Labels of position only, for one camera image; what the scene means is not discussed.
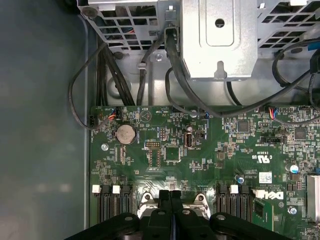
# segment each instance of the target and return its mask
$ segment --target integrated circuit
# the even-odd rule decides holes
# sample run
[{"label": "integrated circuit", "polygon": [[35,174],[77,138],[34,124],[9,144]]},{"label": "integrated circuit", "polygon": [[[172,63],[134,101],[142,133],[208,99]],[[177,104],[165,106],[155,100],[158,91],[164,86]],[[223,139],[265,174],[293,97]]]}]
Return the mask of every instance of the integrated circuit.
[{"label": "integrated circuit", "polygon": [[238,133],[248,133],[249,132],[249,122],[248,121],[238,121]]},{"label": "integrated circuit", "polygon": [[226,153],[223,151],[218,151],[218,153],[216,154],[218,160],[224,160],[226,159]]},{"label": "integrated circuit", "polygon": [[254,212],[260,217],[264,217],[264,206],[262,206],[260,203],[255,202],[254,203]]},{"label": "integrated circuit", "polygon": [[307,139],[307,129],[305,127],[296,127],[294,129],[294,139],[295,140],[306,140]]}]

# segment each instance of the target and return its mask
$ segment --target blue wire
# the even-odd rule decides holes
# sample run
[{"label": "blue wire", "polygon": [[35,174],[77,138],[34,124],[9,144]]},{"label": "blue wire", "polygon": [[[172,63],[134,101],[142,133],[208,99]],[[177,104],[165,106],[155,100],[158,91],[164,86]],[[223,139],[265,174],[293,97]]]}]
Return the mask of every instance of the blue wire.
[{"label": "blue wire", "polygon": [[276,114],[278,113],[278,108],[274,111],[273,113],[273,118],[275,119],[276,118]]}]

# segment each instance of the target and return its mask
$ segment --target capacitor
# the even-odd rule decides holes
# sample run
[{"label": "capacitor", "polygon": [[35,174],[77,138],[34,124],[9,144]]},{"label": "capacitor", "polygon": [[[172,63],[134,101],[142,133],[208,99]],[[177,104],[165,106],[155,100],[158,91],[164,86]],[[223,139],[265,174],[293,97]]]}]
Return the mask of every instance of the capacitor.
[{"label": "capacitor", "polygon": [[285,170],[293,174],[297,174],[299,172],[299,167],[293,163],[288,163],[285,165]]},{"label": "capacitor", "polygon": [[243,184],[245,182],[245,179],[240,175],[235,175],[234,179],[238,182],[238,184]]},{"label": "capacitor", "polygon": [[115,137],[121,144],[132,144],[136,135],[136,129],[129,124],[121,125],[115,132]]},{"label": "capacitor", "polygon": [[193,127],[192,127],[191,125],[187,125],[187,126],[185,127],[185,130],[186,130],[187,132],[189,132],[189,133],[192,133],[192,131],[193,131],[194,129],[193,129]]}]

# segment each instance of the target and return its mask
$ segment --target metal bracket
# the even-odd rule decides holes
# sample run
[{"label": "metal bracket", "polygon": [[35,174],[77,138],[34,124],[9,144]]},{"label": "metal bracket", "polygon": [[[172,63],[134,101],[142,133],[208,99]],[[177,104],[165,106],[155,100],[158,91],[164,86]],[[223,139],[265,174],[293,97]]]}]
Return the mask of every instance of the metal bracket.
[{"label": "metal bracket", "polygon": [[177,11],[174,9],[173,5],[169,5],[168,10],[165,10],[164,18],[166,21],[177,20]]},{"label": "metal bracket", "polygon": [[139,70],[147,71],[147,63],[146,62],[139,62],[136,66]]}]

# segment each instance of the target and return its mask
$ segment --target screw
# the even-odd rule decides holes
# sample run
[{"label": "screw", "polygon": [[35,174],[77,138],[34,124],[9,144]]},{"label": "screw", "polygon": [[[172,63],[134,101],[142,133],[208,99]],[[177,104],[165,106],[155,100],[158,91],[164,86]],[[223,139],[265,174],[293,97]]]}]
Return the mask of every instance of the screw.
[{"label": "screw", "polygon": [[102,144],[101,149],[102,149],[102,151],[108,151],[108,149],[109,149],[108,144],[106,144],[106,143]]},{"label": "screw", "polygon": [[295,207],[290,208],[290,214],[295,215],[297,214],[297,209]]},{"label": "screw", "polygon": [[121,60],[124,58],[124,54],[120,51],[116,51],[114,54],[113,54],[114,58],[115,59],[118,59],[118,60]]},{"label": "screw", "polygon": [[162,60],[162,54],[157,54],[157,55],[155,56],[155,60],[156,60],[157,62],[161,62],[161,60]]},{"label": "screw", "polygon": [[197,115],[197,110],[191,110],[191,112],[194,112],[194,114],[190,114],[190,117],[192,117],[193,119],[198,116]]},{"label": "screw", "polygon": [[223,216],[223,215],[218,215],[218,216],[216,216],[216,218],[219,219],[219,220],[225,220],[226,219],[226,217]]},{"label": "screw", "polygon": [[83,15],[87,16],[90,19],[94,19],[98,16],[98,11],[92,7],[86,6],[82,9]]},{"label": "screw", "polygon": [[194,129],[192,128],[192,126],[187,126],[186,127],[186,131],[191,133]]},{"label": "screw", "polygon": [[191,212],[189,211],[189,210],[182,210],[182,213],[184,214],[184,215],[189,215]]}]

